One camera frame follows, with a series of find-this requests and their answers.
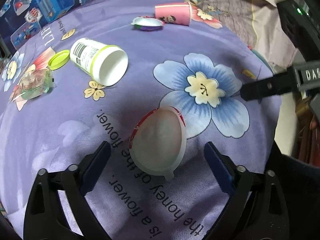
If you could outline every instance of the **white plastic bottle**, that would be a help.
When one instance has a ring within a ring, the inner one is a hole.
[[[128,67],[128,55],[120,47],[88,38],[73,44],[70,59],[103,86],[116,84]]]

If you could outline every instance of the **white flower center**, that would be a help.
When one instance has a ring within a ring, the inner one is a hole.
[[[17,71],[17,63],[15,61],[11,61],[9,63],[9,67],[7,70],[7,74],[8,74],[8,79],[12,79],[14,77],[14,74]]]
[[[215,79],[208,79],[206,76],[197,72],[196,76],[188,76],[187,80],[189,87],[184,89],[190,96],[196,97],[195,102],[198,105],[209,103],[213,108],[220,105],[220,98],[226,94],[218,88],[218,83]]]
[[[205,13],[203,10],[201,10],[201,9],[198,9],[198,14],[197,14],[198,16],[200,16],[201,17],[201,19],[203,19],[203,20],[212,20],[212,16],[211,15],[209,15],[209,14],[207,14],[207,13]]]

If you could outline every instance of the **white plastic cup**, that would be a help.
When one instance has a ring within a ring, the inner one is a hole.
[[[88,38],[73,44],[70,59],[103,86],[116,84],[128,67],[128,55],[120,47]]]
[[[180,112],[162,106],[147,115],[134,128],[129,151],[134,164],[150,175],[174,178],[187,145],[186,127]]]

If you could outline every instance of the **metal screw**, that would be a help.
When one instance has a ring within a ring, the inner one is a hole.
[[[268,171],[267,171],[267,174],[268,174],[269,176],[271,176],[271,177],[273,177],[273,176],[276,175],[275,172],[272,171],[272,170],[268,170]]]
[[[237,171],[239,171],[239,172],[245,172],[245,171],[246,171],[246,169],[245,169],[245,167],[244,167],[244,166],[239,165],[239,166],[237,166]]]
[[[69,171],[76,171],[78,169],[78,165],[76,164],[71,164],[69,167],[68,167],[68,170]]]
[[[44,175],[46,172],[47,172],[46,169],[41,169],[41,170],[38,171],[38,174],[39,174],[40,176],[42,176],[42,175]]]

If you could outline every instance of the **toy packaging box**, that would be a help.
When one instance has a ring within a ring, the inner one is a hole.
[[[7,0],[0,10],[0,36],[14,54],[42,27],[91,0]]]

